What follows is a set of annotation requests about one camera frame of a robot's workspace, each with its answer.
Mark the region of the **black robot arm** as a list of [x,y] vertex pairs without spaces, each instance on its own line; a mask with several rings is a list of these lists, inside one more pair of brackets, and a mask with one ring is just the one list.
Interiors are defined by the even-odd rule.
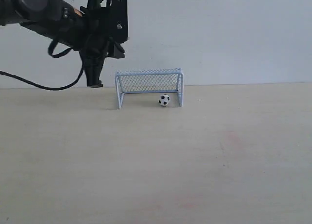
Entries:
[[64,0],[0,0],[0,24],[19,24],[51,39],[47,52],[52,58],[78,51],[79,76],[86,76],[88,87],[100,88],[105,59],[125,58],[128,2],[88,0],[76,9]]

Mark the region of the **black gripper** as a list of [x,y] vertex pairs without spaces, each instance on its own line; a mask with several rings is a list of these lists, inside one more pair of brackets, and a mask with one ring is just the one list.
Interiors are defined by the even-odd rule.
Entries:
[[82,27],[80,32],[76,29],[72,33],[72,48],[80,50],[87,87],[101,88],[106,57],[125,58],[122,44],[129,37],[127,0],[88,0],[86,7],[72,10],[76,23]]

